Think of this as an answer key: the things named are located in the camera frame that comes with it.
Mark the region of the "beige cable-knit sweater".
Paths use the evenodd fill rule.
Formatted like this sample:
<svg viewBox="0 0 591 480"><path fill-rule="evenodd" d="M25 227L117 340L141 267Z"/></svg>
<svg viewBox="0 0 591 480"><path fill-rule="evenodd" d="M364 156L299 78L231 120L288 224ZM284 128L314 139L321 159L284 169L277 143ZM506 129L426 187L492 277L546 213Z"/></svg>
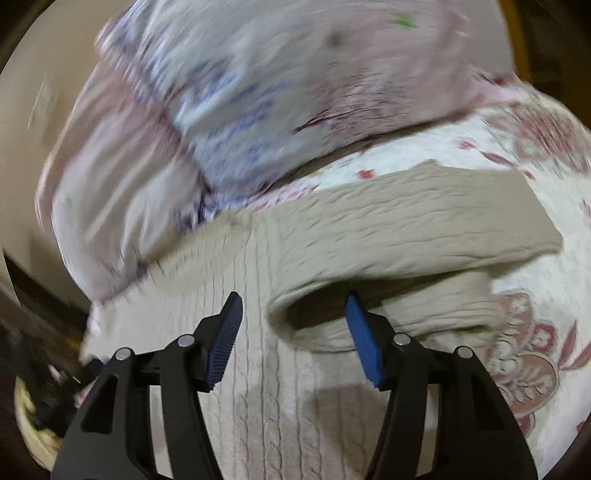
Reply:
<svg viewBox="0 0 591 480"><path fill-rule="evenodd" d="M360 293L439 350L483 353L502 328L492 275L563 245L524 176L428 161L263 210L222 213L91 314L84 351L143 353L242 296L221 384L201 399L228 479L360 478L385 397L342 313Z"/></svg>

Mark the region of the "white red floral bedsheet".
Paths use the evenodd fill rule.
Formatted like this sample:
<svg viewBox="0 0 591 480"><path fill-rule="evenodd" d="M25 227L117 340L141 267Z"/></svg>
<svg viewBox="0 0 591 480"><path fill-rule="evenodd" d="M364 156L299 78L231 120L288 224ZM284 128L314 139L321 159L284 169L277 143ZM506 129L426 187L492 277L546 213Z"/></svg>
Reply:
<svg viewBox="0 0 591 480"><path fill-rule="evenodd" d="M327 160L256 200L287 215L329 206L356 241L339 272L273 308L245 436L269 479L360 479L386 398L363 378L342 316L356 289L425 346L472 347L538 472L590 411L590 133L526 85L482 108Z"/></svg>

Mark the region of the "pink pillow behind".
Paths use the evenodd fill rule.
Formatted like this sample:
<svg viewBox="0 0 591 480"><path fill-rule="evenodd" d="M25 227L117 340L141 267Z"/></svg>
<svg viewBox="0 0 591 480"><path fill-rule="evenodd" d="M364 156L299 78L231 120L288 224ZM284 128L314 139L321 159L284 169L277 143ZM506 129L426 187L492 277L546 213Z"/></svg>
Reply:
<svg viewBox="0 0 591 480"><path fill-rule="evenodd" d="M205 191L178 135L100 62L45 162L35 211L76 285L103 302L200 222Z"/></svg>

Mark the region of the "lilac floral pillow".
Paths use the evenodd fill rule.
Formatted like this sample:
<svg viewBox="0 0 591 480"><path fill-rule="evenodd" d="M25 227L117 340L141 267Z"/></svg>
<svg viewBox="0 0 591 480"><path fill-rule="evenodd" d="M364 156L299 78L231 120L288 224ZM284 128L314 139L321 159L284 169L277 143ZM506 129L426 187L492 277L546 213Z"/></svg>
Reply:
<svg viewBox="0 0 591 480"><path fill-rule="evenodd" d="M137 1L100 58L179 136L222 204L484 95L452 1Z"/></svg>

